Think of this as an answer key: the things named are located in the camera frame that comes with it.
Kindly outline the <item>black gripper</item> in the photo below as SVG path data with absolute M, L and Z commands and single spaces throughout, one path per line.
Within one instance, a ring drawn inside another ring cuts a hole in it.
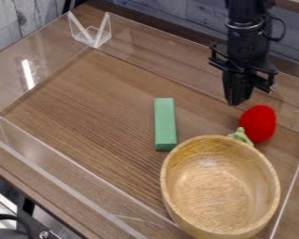
M 224 96 L 228 105 L 251 98 L 252 89 L 271 91 L 276 68 L 268 61 L 271 20 L 227 22 L 225 44 L 212 44 L 209 65 L 221 71 Z

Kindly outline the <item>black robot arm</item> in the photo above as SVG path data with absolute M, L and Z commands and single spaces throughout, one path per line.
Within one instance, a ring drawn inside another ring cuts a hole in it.
M 268 0 L 224 0 L 227 43 L 212 44 L 209 65 L 221 71 L 224 98 L 240 105 L 252 89 L 269 93 L 276 68 L 269 63 L 271 7 Z

